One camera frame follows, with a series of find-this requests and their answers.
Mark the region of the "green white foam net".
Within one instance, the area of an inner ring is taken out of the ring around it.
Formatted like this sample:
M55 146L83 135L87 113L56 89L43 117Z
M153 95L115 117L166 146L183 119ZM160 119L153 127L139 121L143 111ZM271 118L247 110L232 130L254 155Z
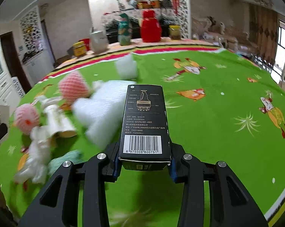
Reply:
M54 172L63 164L65 161L71 161L73 164L83 162L83 153L79 150L73 150L67 152L61 157L52 159L48 164L48 176L52 176Z

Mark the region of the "amber glass jar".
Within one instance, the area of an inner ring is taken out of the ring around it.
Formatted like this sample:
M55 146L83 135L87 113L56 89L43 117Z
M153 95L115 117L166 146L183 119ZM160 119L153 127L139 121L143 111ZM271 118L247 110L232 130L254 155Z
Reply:
M181 39L181 29L179 25L170 25L169 26L169 37L172 40Z

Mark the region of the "yellow lidded jar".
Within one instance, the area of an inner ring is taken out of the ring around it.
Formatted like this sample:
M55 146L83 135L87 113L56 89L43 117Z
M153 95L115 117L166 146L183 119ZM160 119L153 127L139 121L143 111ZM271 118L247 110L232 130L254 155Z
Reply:
M86 55L87 50L86 50L84 41L79 41L77 43L74 43L73 52L74 52L74 56L77 58Z

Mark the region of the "red gift bag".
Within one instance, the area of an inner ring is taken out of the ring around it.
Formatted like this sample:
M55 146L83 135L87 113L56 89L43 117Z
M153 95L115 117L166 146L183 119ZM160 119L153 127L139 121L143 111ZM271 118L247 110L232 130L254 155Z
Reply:
M90 51L90 39L89 38L83 38L83 39L79 40L79 42L84 42L86 50Z

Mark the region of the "lace covered sideboard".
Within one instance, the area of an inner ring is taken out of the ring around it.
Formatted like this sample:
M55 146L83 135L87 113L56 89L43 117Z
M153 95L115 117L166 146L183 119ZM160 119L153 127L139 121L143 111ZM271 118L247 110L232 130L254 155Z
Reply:
M155 17L161 26L161 36L169 37L169 26L176 24L176 15L173 9L153 8ZM118 42L118 25L121 20L120 14L126 13L132 24L132 38L141 38L139 22L142 20L145 9L127 9L124 11L114 11L105 13L101 17L101 25L106 31L106 36L110 44Z

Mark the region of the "large white foam block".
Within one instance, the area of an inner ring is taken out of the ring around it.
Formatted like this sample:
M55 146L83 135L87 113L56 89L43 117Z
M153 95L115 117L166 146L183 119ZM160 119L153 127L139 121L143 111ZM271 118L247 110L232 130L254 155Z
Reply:
M128 80L98 80L92 83L93 94L72 104L74 117L86 128L90 142L104 149L119 129L124 112Z

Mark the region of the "woven orange basket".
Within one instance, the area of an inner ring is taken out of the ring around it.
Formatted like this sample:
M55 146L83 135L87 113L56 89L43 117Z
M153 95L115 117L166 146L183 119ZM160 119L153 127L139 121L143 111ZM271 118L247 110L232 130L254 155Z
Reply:
M141 0L137 3L137 9L161 8L160 0Z

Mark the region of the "green patterned snack bag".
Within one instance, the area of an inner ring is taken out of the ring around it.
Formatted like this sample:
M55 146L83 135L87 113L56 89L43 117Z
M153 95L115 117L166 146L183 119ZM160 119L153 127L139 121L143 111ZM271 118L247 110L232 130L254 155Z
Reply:
M118 41L121 46L130 45L132 38L132 24L126 13L121 13L119 16Z

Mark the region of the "small white foam piece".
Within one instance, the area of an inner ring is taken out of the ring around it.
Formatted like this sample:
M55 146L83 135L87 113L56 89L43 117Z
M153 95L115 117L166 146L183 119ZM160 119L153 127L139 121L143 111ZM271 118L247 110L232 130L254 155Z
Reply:
M138 77L137 63L130 53L115 62L115 68L123 80L136 79Z

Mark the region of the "low white shoe cabinet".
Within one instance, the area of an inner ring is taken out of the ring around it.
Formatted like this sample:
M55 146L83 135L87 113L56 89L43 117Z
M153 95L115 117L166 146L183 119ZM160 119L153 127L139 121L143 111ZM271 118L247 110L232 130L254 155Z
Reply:
M29 83L34 86L40 82L54 69L50 55L47 50L43 50L30 58L24 65L24 72Z

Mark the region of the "pink foam fruit net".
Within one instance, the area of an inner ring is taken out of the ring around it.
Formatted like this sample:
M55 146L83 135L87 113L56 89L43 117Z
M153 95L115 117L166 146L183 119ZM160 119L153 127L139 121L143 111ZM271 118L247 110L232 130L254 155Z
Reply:
M32 129L39 125L39 113L30 103L25 103L16 108L14 113L14 125L25 135L29 135Z

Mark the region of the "black product box with barcode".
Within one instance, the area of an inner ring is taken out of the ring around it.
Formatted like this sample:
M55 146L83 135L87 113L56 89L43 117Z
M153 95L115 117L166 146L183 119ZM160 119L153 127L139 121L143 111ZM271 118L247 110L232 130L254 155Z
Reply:
M162 86L128 86L118 159L132 171L159 171L171 162Z

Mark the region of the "red white foam fruit net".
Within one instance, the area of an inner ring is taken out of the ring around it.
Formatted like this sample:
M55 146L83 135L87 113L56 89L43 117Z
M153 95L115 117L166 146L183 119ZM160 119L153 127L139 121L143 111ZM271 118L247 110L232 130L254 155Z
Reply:
M79 71L73 71L58 83L62 98L68 105L72 105L78 98L90 96L90 88Z

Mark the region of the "white paper cup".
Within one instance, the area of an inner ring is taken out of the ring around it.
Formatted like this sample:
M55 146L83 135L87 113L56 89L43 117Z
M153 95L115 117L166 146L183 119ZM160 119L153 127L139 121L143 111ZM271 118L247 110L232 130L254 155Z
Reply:
M77 135L77 130L70 119L57 105L44 108L46 115L46 126L50 137L58 135L62 138L71 138Z

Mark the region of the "white ceramic teapot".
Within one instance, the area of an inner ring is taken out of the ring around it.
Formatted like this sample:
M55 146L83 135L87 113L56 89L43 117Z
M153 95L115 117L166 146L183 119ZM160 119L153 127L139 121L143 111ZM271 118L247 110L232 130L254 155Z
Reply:
M103 31L99 30L90 33L90 46L94 53L104 52L108 45L108 39Z

